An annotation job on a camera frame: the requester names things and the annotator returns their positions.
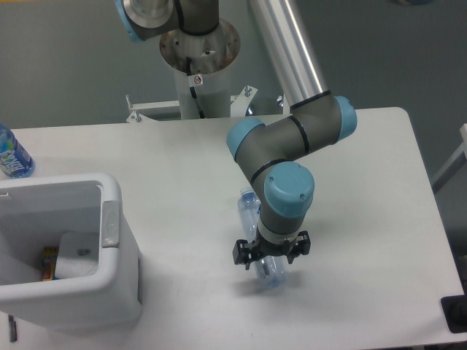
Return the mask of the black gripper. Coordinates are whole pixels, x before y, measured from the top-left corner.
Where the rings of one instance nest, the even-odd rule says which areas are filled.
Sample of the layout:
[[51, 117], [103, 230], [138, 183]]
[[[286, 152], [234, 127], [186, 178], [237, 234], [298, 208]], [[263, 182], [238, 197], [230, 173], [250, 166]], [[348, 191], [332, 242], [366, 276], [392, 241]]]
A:
[[236, 241], [232, 251], [233, 262], [235, 265], [243, 265], [246, 271], [250, 269], [253, 263], [267, 256], [284, 256], [287, 258], [287, 262], [292, 264], [297, 257], [308, 255], [311, 246], [312, 243], [307, 230], [299, 232], [293, 241], [285, 239], [280, 244], [273, 244], [258, 233], [253, 241], [244, 239]]

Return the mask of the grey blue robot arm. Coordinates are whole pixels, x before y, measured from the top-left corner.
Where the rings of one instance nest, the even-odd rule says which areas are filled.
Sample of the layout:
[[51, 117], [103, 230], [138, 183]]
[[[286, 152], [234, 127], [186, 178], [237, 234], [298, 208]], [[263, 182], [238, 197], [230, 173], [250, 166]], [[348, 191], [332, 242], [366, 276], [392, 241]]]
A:
[[[160, 52], [174, 72], [184, 119], [231, 116], [226, 71], [240, 39], [221, 19], [217, 1], [116, 1], [117, 13], [135, 42], [160, 39]], [[328, 89], [294, 1], [251, 1], [250, 7], [290, 114], [270, 125], [248, 117], [228, 132], [234, 161], [260, 198], [252, 241], [233, 248], [237, 265], [249, 267], [267, 256], [289, 262], [309, 253], [301, 229], [314, 195], [314, 178], [298, 160], [350, 136], [357, 115], [344, 97]]]

